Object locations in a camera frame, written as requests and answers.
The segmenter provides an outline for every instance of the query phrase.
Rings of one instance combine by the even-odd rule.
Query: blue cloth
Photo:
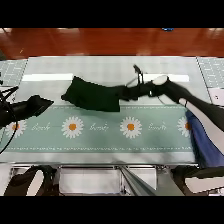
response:
[[[191,140],[195,150],[196,160],[201,168],[224,166],[224,155],[207,136],[201,122],[191,112],[186,112],[191,126]]]

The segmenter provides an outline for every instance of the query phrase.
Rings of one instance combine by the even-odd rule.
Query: table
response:
[[[42,77],[40,74],[46,74],[45,77],[51,79],[52,77],[58,77],[57,79],[61,79],[61,77],[66,76],[69,77],[70,74],[79,76],[86,81],[91,81],[94,83],[99,83],[102,85],[112,86],[112,85],[120,85],[126,84],[131,79],[136,77],[134,73],[133,64],[137,64],[144,73],[148,74],[174,74],[174,75],[188,75],[189,82],[181,82],[179,84],[188,88],[195,96],[199,97],[200,99],[210,102],[210,98],[208,95],[208,91],[206,85],[204,83],[204,79],[201,75],[200,68],[198,66],[197,59],[195,57],[158,57],[158,56],[63,56],[63,57],[38,57],[38,58],[29,58],[26,69],[23,74],[23,79],[20,83],[20,89],[17,91],[16,100],[15,101],[22,101],[27,100],[29,96],[34,94],[39,94],[41,97],[54,100],[54,104],[51,108],[48,109],[47,112],[42,114],[38,118],[30,118],[27,120],[27,124],[29,122],[29,127],[34,131],[37,131],[39,128],[39,124],[35,127],[35,122],[43,122],[46,119],[51,119],[54,117],[52,114],[58,113],[58,117],[60,117],[61,122],[62,120],[66,119],[65,114],[74,114],[79,113],[79,117],[90,125],[90,121],[85,119],[89,119],[90,116],[95,116],[98,122],[102,123],[105,121],[104,116],[105,113],[102,113],[100,116],[99,114],[95,114],[96,112],[92,112],[92,114],[88,114],[89,112],[83,112],[83,110],[76,110],[74,106],[71,106],[70,103],[62,101],[60,96],[65,93],[67,87],[70,84],[70,80],[53,80],[53,81],[40,81],[37,77]],[[153,128],[154,131],[162,131],[165,130],[162,127],[162,123],[159,123],[159,119],[157,114],[160,113],[160,116],[166,117],[164,110],[170,114],[170,117],[174,113],[178,114],[172,116],[172,119],[176,119],[175,122],[178,122],[178,119],[184,116],[184,108],[180,106],[175,106],[175,103],[168,99],[166,96],[160,97],[161,101],[166,104],[162,105],[162,103],[157,98],[148,98],[142,97],[139,101],[135,102],[120,102],[122,107],[122,112],[120,115],[111,115],[110,119],[114,119],[117,124],[118,120],[121,119],[122,113],[126,114],[127,111],[131,111],[131,116],[140,116],[142,124],[146,124],[149,122],[144,115],[146,110],[154,111],[150,114],[152,122],[157,121],[156,125],[151,125],[151,123],[147,123],[147,131],[151,131]],[[173,130],[175,125],[171,125],[169,120],[165,121],[166,125],[170,130]],[[109,125],[115,124],[116,122],[108,121]],[[60,124],[55,124],[54,128],[51,128],[54,133],[56,133],[56,129],[59,130]],[[48,129],[47,125],[41,126],[43,128]],[[180,140],[182,142],[185,141],[185,145],[182,149],[180,145]],[[28,144],[29,138],[27,137],[27,143],[24,147],[17,147],[16,145],[13,146],[13,142],[11,148],[7,149],[0,156],[0,161],[4,162],[24,162],[24,163],[73,163],[73,164],[116,164],[116,163],[131,163],[131,164],[182,164],[182,163],[194,163],[194,153],[191,147],[190,141],[184,138],[175,138],[176,146],[175,145],[167,145],[164,146],[164,143],[158,146],[155,146],[155,142],[152,140],[145,144],[152,144],[152,146],[145,147],[144,145],[141,146],[140,151],[137,151],[138,144],[135,144],[135,147],[130,147],[130,142],[127,143],[127,147],[117,147],[112,146],[114,151],[107,151],[109,150],[108,147],[101,147],[103,148],[102,152],[99,152],[95,148],[96,146],[85,146],[81,147],[81,144],[86,145],[86,142],[76,142],[79,144],[78,147],[76,146],[66,146],[68,151],[65,152],[63,146],[54,146],[54,147],[43,147],[43,146],[33,146],[30,147]]]

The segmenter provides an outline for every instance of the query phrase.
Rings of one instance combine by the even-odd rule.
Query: wooden floor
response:
[[[224,57],[224,28],[0,28],[7,59],[63,55]]]

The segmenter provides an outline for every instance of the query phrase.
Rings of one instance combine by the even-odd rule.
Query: white flower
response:
[[[184,135],[186,138],[190,136],[190,124],[187,122],[186,117],[182,117],[178,121],[178,130],[181,132],[182,135]]]
[[[16,128],[16,123],[14,122],[6,126],[5,131],[6,131],[6,135],[8,135],[9,138],[11,138],[15,128]],[[18,121],[18,127],[14,137],[17,138],[18,136],[22,135],[25,130],[26,130],[26,121],[24,120]]]
[[[141,126],[142,125],[138,119],[135,119],[134,117],[126,117],[121,122],[120,131],[123,131],[123,135],[125,135],[126,138],[135,138],[141,134]]]
[[[61,130],[64,132],[63,135],[66,135],[66,138],[75,138],[82,134],[83,126],[83,121],[78,117],[69,117],[63,122]]]

